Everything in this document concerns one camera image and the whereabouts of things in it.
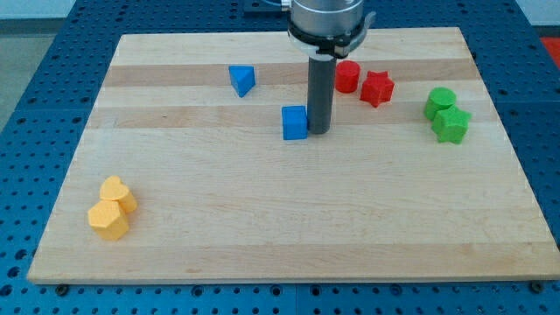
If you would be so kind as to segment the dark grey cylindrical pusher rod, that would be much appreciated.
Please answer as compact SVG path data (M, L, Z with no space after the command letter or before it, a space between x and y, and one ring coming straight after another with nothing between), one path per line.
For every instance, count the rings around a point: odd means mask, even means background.
M325 134L331 126L336 59L309 59L307 91L307 128Z

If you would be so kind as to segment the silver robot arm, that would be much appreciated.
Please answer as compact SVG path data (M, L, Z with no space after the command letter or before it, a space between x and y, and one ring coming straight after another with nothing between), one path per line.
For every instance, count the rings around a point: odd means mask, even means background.
M356 50L376 20L363 0L283 0L290 42L308 61L307 129L315 135L331 127L338 60Z

